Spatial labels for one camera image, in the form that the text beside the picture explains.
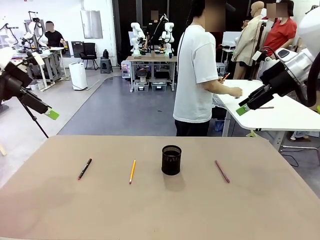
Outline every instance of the pen holder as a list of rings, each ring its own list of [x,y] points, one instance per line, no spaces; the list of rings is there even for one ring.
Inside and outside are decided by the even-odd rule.
[[[180,173],[181,148],[174,145],[165,146],[162,149],[162,172],[166,175]]]

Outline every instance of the white t-shirt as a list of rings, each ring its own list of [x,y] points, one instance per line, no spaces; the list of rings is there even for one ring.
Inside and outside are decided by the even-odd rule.
[[[178,47],[179,72],[173,118],[185,123],[205,123],[212,117],[213,94],[200,83],[219,78],[216,39],[200,25],[190,25],[184,35]]]

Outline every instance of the beige jacket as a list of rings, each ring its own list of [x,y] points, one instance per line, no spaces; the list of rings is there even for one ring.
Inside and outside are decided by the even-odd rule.
[[[254,17],[242,30],[238,43],[236,45],[235,51],[233,53],[233,62],[244,62],[248,66],[252,66],[252,57],[256,53],[256,45],[258,43],[260,26],[259,22],[262,16]],[[263,39],[265,38],[265,31],[263,31],[261,36],[260,47],[263,46]]]

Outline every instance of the red dress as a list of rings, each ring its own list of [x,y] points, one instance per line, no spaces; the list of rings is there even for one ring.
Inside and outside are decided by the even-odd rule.
[[[283,25],[280,25],[280,20],[278,19],[267,35],[263,46],[268,46],[272,50],[276,51],[289,39],[293,39],[296,36],[296,32],[297,24],[291,18],[289,18]],[[267,55],[271,56],[272,51],[269,49],[266,50],[268,50]]]

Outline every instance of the office chair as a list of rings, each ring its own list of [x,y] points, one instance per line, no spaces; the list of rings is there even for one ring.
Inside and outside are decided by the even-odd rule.
[[[86,67],[88,68],[88,60],[92,60],[94,70],[99,68],[96,59],[97,59],[97,52],[96,52],[96,44],[93,42],[85,42],[83,43],[83,52],[80,52],[80,57],[82,62],[86,60]]]

